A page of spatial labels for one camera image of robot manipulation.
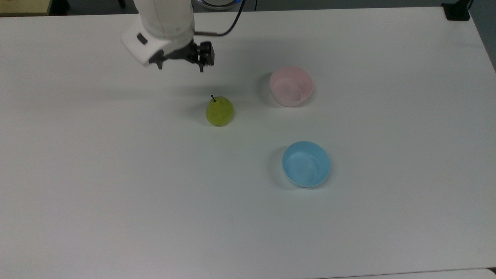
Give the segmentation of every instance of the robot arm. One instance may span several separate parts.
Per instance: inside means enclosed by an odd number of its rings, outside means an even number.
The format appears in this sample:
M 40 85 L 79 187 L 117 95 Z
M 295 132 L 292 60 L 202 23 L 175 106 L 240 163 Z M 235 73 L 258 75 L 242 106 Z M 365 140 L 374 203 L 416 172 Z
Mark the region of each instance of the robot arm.
M 167 59 L 184 59 L 199 65 L 214 65 L 210 42 L 193 41 L 194 18 L 190 0 L 134 0 L 139 17 L 122 36 L 127 50 L 144 66 Z

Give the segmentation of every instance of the blue bowl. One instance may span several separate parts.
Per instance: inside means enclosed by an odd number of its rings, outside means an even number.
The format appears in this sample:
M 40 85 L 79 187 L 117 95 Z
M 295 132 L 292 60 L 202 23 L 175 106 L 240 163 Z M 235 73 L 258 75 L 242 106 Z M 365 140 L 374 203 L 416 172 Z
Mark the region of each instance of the blue bowl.
M 310 141 L 290 145 L 282 156 L 282 167 L 293 184 L 312 187 L 322 183 L 331 170 L 331 160 L 322 147 Z

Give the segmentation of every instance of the table surface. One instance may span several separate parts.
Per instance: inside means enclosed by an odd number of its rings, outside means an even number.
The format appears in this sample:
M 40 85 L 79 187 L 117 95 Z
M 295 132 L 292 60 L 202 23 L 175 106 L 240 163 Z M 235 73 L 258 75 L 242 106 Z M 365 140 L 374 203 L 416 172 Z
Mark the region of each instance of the table surface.
M 52 0 L 0 0 L 0 16 L 48 15 Z
M 196 14 L 222 31 L 233 13 Z M 142 68 L 136 15 L 0 21 L 6 278 L 310 279 L 496 266 L 496 74 L 442 8 L 243 13 L 216 65 Z M 269 94 L 300 66 L 304 106 Z M 210 95 L 235 117 L 208 124 Z M 320 187 L 284 177 L 321 145 Z

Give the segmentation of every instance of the green pear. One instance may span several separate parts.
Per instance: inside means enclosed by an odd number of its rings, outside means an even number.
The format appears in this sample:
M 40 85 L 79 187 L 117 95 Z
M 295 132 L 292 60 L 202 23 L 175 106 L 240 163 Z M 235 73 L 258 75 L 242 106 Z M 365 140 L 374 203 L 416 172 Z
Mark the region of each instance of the green pear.
M 211 95 L 212 100 L 208 103 L 206 116 L 207 120 L 215 126 L 226 125 L 234 115 L 234 107 L 228 98 Z

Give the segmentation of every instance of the bowl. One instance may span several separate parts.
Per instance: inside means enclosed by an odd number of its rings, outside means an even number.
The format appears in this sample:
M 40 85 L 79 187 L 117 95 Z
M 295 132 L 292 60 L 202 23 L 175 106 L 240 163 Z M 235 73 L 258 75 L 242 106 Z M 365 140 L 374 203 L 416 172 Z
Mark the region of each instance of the bowl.
M 310 75 L 298 67 L 282 67 L 270 76 L 272 96 L 285 107 L 296 107 L 303 103 L 313 90 Z
M 282 156 L 282 167 L 288 179 L 299 187 L 322 183 L 331 170 L 331 161 L 322 147 L 310 141 L 290 145 Z

